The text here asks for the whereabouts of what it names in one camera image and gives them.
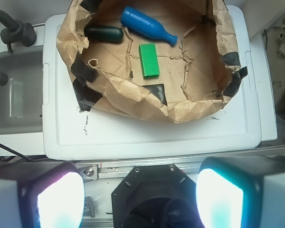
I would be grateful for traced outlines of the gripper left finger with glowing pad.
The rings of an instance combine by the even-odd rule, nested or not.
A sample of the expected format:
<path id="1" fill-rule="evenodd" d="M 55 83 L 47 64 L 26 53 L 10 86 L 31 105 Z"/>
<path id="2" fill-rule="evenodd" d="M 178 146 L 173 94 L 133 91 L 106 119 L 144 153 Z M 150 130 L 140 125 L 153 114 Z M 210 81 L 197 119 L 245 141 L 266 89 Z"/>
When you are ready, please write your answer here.
<path id="1" fill-rule="evenodd" d="M 78 228 L 84 202 L 71 162 L 0 163 L 0 228 Z"/>

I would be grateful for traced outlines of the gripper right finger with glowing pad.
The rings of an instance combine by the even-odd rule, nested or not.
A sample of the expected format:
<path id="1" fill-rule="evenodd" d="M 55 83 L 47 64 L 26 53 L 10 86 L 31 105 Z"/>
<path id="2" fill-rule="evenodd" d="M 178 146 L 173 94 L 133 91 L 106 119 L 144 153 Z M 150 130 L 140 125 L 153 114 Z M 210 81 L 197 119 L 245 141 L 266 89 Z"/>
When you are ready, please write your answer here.
<path id="1" fill-rule="evenodd" d="M 196 203 L 207 228 L 285 228 L 285 156 L 206 158 Z"/>

